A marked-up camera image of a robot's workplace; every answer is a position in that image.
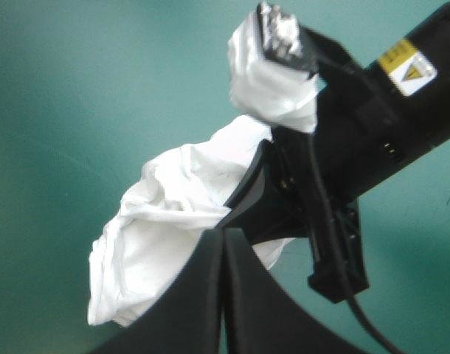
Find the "green backdrop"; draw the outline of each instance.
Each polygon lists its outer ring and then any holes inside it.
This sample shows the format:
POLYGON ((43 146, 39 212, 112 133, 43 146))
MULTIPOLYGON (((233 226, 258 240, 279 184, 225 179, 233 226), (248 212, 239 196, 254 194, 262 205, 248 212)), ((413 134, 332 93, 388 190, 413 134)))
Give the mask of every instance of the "green backdrop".
MULTIPOLYGON (((367 65, 441 3, 281 5, 367 65)), ((0 353, 84 353, 120 330, 86 323, 91 243, 146 160, 238 114, 226 42, 256 4, 0 1, 0 353)), ((450 353, 450 141, 366 193, 361 213, 368 315, 409 353, 450 353)), ((273 270, 324 323, 382 353, 345 304, 308 290, 310 272, 306 240, 273 270)))

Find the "warning label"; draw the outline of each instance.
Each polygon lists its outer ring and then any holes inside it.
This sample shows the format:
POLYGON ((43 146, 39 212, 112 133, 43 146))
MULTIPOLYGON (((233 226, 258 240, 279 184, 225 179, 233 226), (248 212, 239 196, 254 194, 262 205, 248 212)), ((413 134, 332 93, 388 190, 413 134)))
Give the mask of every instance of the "warning label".
POLYGON ((411 96, 437 76, 436 68, 406 38, 379 57, 378 62, 404 96, 411 96))

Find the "white fabric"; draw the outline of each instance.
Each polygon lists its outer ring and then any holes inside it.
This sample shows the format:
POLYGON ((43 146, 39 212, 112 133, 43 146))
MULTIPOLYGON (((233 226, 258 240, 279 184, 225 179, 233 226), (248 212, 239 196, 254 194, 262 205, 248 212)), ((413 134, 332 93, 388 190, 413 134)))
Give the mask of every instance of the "white fabric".
MULTIPOLYGON (((208 142, 183 145, 145 164, 92 245, 90 325, 114 320, 128 326, 164 293, 202 231, 229 212, 223 204, 262 139, 270 139, 269 128, 241 116, 208 142)), ((270 268, 289 240, 254 249, 270 268)))
POLYGON ((228 46, 233 105, 269 124, 313 133, 317 75, 309 79, 307 72, 264 58, 256 12, 235 30, 228 46))

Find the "black cable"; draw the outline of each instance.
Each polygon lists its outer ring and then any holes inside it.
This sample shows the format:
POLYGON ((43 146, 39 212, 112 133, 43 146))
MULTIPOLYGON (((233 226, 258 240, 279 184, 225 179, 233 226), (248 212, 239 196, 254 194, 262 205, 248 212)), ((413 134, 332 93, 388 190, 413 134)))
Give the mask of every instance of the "black cable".
POLYGON ((330 248, 335 260, 336 271, 339 275, 339 281, 342 285, 343 291, 348 305, 350 306, 353 315, 356 317, 360 325, 387 351, 392 354, 404 354, 404 352, 398 349, 389 339, 387 339, 379 330, 371 323, 367 318, 363 309, 359 305, 358 301, 353 295, 350 280, 346 272, 345 259, 342 254, 342 250, 339 247, 338 237, 336 235, 335 219, 330 204, 330 199, 325 189, 322 175, 320 173, 319 164, 316 160, 315 148, 314 148, 314 135, 306 134, 306 141, 308 142, 308 158, 311 166, 311 172, 316 182, 317 192, 322 200, 323 208, 325 211, 325 220, 328 225, 330 248))

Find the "crumpled white cloth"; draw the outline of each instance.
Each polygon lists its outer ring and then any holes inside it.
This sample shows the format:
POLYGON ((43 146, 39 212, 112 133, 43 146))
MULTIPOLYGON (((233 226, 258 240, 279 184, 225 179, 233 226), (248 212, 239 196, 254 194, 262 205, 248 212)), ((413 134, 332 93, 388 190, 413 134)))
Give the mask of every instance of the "crumpled white cloth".
POLYGON ((229 39, 228 60, 230 100, 241 112, 302 133, 315 131, 318 75, 264 58, 255 11, 229 39))
MULTIPOLYGON (((269 127, 240 116, 208 142, 187 144, 147 162, 123 196, 89 256, 88 321, 128 326, 165 292, 205 229, 228 212, 238 185, 269 127)), ((264 266, 274 265, 291 239, 254 246, 264 266)))

